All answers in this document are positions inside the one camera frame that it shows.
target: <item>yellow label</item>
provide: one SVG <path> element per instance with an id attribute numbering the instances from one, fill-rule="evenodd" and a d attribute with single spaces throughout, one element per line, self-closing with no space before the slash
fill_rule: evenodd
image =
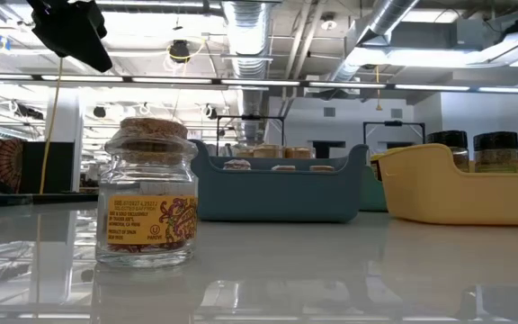
<path id="1" fill-rule="evenodd" d="M 114 195 L 109 199 L 107 243 L 159 245 L 192 239 L 195 196 Z"/>

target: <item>ceiling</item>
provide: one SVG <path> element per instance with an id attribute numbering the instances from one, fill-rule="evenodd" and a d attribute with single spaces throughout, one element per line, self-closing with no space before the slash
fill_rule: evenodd
<path id="1" fill-rule="evenodd" d="M 324 75 L 333 71 L 344 56 L 344 36 L 353 19 L 368 14 L 372 8 L 372 0 L 327 0 L 325 12 L 335 14 L 336 28 L 330 31 L 316 28 L 304 66 L 300 75 Z M 509 14 L 518 10 L 518 1 L 452 1 L 424 0 L 406 17 L 406 21 L 451 23 L 458 14 L 464 16 L 488 16 L 494 8 L 495 15 Z M 285 0 L 272 10 L 270 48 L 273 61 L 269 66 L 269 78 L 281 78 L 286 68 L 292 44 L 293 22 L 298 16 L 303 0 Z M 220 55 L 228 53 L 227 29 L 222 17 L 199 16 L 189 14 L 163 14 L 157 10 L 148 13 L 133 13 L 126 9 L 119 12 L 104 12 L 105 27 L 108 31 L 103 44 L 109 51 L 113 61 L 113 69 L 107 74 L 133 76 L 178 76 L 178 77 L 232 77 L 233 71 L 228 59 Z M 0 55 L 0 72 L 28 74 L 57 74 L 58 58 L 48 51 L 27 27 L 31 23 L 31 8 L 24 2 L 0 2 L 0 36 L 11 41 L 11 50 Z M 170 63 L 166 49 L 173 40 L 186 39 L 190 51 L 199 51 L 187 65 L 176 66 Z M 92 75 L 98 74 L 92 68 L 72 58 L 64 62 L 64 74 Z M 444 68 L 420 67 L 380 67 L 380 81 L 399 83 L 432 83 L 444 79 L 452 73 Z M 357 77 L 363 81 L 374 82 L 373 70 L 361 69 Z M 175 89 L 140 89 L 86 87 L 85 96 L 95 102 L 87 109 L 90 123 L 115 123 L 123 114 L 113 114 L 111 118 L 96 119 L 93 109 L 96 105 L 107 107 L 132 107 L 139 114 L 138 108 L 147 103 L 149 115 L 161 118 L 175 116 L 191 125 L 215 125 L 201 114 L 201 108 L 211 104 L 222 113 L 237 114 L 237 93 L 233 90 L 175 90 Z M 375 92 L 363 92 L 363 100 L 375 95 Z M 413 94 L 393 92 L 385 97 L 406 99 Z M 35 85 L 0 85 L 0 122 L 20 120 L 10 114 L 9 101 L 20 103 L 40 110 L 45 114 L 49 89 Z M 41 128 L 13 128 L 21 131 L 26 137 L 36 138 L 42 133 Z M 105 139 L 111 136 L 111 130 L 99 133 L 87 131 L 85 137 L 92 141 L 93 137 Z M 201 135 L 212 138 L 214 131 L 207 130 Z"/>

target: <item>glossy table surface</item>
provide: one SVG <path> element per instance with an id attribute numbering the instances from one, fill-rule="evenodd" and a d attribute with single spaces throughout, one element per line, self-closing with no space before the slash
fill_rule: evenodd
<path id="1" fill-rule="evenodd" d="M 518 322 L 518 228 L 201 222 L 187 264 L 121 270 L 95 218 L 0 208 L 0 323 Z"/>

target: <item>teal tray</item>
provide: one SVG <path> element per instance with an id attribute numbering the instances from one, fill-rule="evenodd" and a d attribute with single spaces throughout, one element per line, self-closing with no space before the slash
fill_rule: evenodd
<path id="1" fill-rule="evenodd" d="M 362 170 L 361 211 L 387 211 L 383 183 L 377 180 L 370 166 L 365 166 Z"/>
<path id="2" fill-rule="evenodd" d="M 232 157 L 210 157 L 202 142 L 193 142 L 199 149 L 192 170 L 199 177 L 201 220 L 347 222 L 359 211 L 365 145 L 340 158 L 246 157 L 252 170 L 223 170 Z M 272 171 L 274 166 L 297 171 Z M 310 166 L 336 171 L 309 172 Z"/>

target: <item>wall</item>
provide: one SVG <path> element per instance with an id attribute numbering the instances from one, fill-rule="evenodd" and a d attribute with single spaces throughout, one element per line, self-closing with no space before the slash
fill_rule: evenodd
<path id="1" fill-rule="evenodd" d="M 518 94 L 436 94 L 415 106 L 415 119 L 426 122 L 429 132 L 466 131 L 473 158 L 474 136 L 491 131 L 518 133 Z"/>
<path id="2" fill-rule="evenodd" d="M 279 113 L 281 98 L 270 98 L 270 115 Z M 391 108 L 403 109 L 404 122 L 413 121 L 413 106 L 406 105 L 405 100 L 385 99 L 380 101 L 383 108 L 377 111 L 377 100 L 371 99 L 366 103 L 359 100 L 336 99 L 325 102 L 315 98 L 297 98 L 290 108 L 285 121 L 286 144 L 288 146 L 310 146 L 313 140 L 337 140 L 345 141 L 346 148 L 332 148 L 332 157 L 341 157 L 357 144 L 363 143 L 363 122 L 392 121 Z M 324 107 L 334 107 L 335 117 L 323 116 Z M 271 122 L 265 133 L 265 142 L 281 144 L 281 133 Z M 371 152 L 384 151 L 387 141 L 411 141 L 420 143 L 421 138 L 408 126 L 402 128 L 378 126 L 369 136 L 368 144 Z"/>

